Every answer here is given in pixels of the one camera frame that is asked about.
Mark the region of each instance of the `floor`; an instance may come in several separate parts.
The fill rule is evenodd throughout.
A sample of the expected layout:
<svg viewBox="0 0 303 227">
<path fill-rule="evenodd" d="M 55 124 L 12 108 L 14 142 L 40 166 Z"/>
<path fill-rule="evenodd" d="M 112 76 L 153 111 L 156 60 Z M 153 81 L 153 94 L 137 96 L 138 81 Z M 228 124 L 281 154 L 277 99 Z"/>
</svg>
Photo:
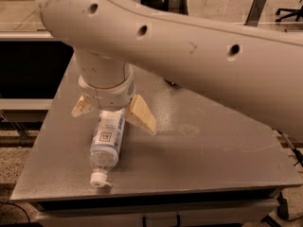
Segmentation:
<svg viewBox="0 0 303 227">
<path fill-rule="evenodd" d="M 227 23 L 243 24 L 249 13 L 253 0 L 188 0 L 189 16 L 203 17 L 207 19 L 223 21 Z M 300 8 L 299 0 L 267 0 L 264 11 L 260 17 L 259 28 L 279 30 L 281 32 L 298 33 L 303 29 L 303 23 L 294 23 L 294 18 L 285 20 L 277 25 L 276 10 L 283 8 Z M 44 29 L 35 12 L 33 0 L 0 0 L 0 31 L 37 31 Z M 12 144 L 6 139 L 14 139 Z M 284 151 L 289 155 L 294 164 L 294 154 L 286 147 L 279 138 Z M 13 187 L 18 181 L 23 166 L 30 153 L 30 148 L 18 147 L 18 134 L 15 131 L 0 131 L 0 201 L 8 202 Z M 296 165 L 295 169 L 303 178 L 303 168 Z M 270 216 L 281 226 L 303 226 L 303 187 L 283 190 L 283 195 L 289 204 L 289 220 L 279 218 L 274 210 Z M 18 203 L 23 207 L 31 221 L 35 221 L 37 210 L 28 203 Z M 25 213 L 12 205 L 0 203 L 0 225 L 27 223 Z M 264 222 L 246 223 L 244 227 L 265 227 Z"/>
</svg>

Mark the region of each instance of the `white bottle cap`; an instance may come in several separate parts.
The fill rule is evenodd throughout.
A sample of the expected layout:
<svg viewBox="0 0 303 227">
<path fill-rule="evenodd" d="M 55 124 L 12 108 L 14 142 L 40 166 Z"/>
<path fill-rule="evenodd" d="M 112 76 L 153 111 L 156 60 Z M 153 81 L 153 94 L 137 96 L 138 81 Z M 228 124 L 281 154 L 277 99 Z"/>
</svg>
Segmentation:
<svg viewBox="0 0 303 227">
<path fill-rule="evenodd" d="M 95 187 L 103 187 L 104 185 L 109 183 L 106 182 L 107 180 L 107 174 L 106 172 L 99 171 L 99 172 L 93 172 L 91 176 L 91 182 L 90 184 Z"/>
</svg>

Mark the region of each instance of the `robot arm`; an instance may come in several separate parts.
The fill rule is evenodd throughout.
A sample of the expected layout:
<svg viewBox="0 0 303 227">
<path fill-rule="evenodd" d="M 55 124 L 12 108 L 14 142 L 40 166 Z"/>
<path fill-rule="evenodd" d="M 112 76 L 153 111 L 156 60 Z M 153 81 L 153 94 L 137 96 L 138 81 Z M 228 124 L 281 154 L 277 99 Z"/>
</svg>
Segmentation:
<svg viewBox="0 0 303 227">
<path fill-rule="evenodd" d="M 124 62 L 134 64 L 303 139 L 303 42 L 298 38 L 166 13 L 132 0 L 37 1 L 45 27 L 76 48 L 77 60 L 115 60 L 119 75 Z M 129 79 L 113 77 L 115 83 Z M 104 89 L 104 82 L 94 81 Z M 111 102 L 124 107 L 131 97 Z"/>
</svg>

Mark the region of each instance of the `black handle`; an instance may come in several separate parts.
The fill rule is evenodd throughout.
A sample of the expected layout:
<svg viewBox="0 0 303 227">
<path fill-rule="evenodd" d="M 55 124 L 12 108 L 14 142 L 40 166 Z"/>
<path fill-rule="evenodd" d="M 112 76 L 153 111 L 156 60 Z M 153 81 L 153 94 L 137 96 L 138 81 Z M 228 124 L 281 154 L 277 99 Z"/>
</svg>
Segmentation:
<svg viewBox="0 0 303 227">
<path fill-rule="evenodd" d="M 181 226 L 181 217 L 180 217 L 180 215 L 177 215 L 176 218 L 177 218 L 177 225 L 173 226 L 173 227 L 180 227 Z M 146 217 L 142 218 L 142 225 L 143 225 L 143 227 L 147 227 L 147 225 L 146 225 Z"/>
</svg>

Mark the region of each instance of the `clear plastic bottle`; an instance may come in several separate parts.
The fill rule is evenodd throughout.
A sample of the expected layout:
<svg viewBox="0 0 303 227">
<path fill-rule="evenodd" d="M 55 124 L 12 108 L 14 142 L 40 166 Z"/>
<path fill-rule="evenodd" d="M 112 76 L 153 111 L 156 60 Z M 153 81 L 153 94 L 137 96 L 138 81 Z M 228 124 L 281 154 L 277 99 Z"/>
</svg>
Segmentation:
<svg viewBox="0 0 303 227">
<path fill-rule="evenodd" d="M 90 150 L 93 169 L 91 185 L 111 185 L 107 182 L 107 174 L 118 162 L 124 125 L 124 109 L 116 112 L 101 111 Z"/>
</svg>

